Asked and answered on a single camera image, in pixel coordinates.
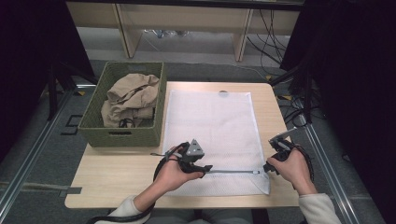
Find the crumpled cloth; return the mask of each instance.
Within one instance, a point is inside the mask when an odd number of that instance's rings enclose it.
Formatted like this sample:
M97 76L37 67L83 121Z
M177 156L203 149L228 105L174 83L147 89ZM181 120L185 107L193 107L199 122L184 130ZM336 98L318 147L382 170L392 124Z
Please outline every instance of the crumpled cloth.
M134 124L128 123L128 127L137 127L142 119L152 119L159 83L154 75L129 74L119 79L102 106L104 126L118 128L121 120L129 119Z

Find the person's left hand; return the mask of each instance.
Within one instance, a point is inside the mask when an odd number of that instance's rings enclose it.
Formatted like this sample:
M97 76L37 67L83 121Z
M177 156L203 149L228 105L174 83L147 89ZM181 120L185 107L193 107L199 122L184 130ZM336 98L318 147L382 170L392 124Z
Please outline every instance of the person's left hand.
M169 158L177 160L177 157L175 155L172 155ZM170 160L163 165L163 168L158 173L157 178L155 178L153 184L160 186L167 192L178 189L187 181L197 179L202 176L204 176L204 173L202 172L186 174L180 169L177 161Z

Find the hand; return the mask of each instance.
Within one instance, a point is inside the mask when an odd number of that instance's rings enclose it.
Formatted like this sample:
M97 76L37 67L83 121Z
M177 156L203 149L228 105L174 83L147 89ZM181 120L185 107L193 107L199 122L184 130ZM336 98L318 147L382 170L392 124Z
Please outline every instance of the hand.
M300 195L318 193L310 179L305 158L298 149L293 149L285 161L275 158L268 158L267 161L275 166L280 175L288 180Z
M170 159L176 160L177 157L172 155L170 156ZM204 175L202 172L186 174L180 169L178 162L173 160L170 160L163 165L163 168L158 173L157 178L153 183L154 185L158 185L166 192L178 189L187 181L200 178Z

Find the green basket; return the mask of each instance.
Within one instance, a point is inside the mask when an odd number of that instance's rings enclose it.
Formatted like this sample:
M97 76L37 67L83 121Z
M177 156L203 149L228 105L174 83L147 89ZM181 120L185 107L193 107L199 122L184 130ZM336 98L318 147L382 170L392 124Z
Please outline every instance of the green basket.
M154 118L145 119L137 128L106 128L101 109L107 91L122 77L131 73L154 75L160 79ZM78 125L92 147L157 147L161 142L166 74L163 63L107 63L95 92Z

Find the white sleeve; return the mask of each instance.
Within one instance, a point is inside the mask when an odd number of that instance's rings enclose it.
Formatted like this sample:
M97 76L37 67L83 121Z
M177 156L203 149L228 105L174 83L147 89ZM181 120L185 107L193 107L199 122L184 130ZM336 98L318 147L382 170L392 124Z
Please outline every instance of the white sleeve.
M114 210L114 212L110 213L109 217L132 217L141 214L139 210L134 206L134 195L126 198L121 205ZM133 222L123 222L123 224L143 224L149 219L149 214L137 221ZM114 224L116 222L109 221L97 221L95 224Z
M327 194L307 194L300 196L299 205L309 224L341 223L335 214L332 200Z

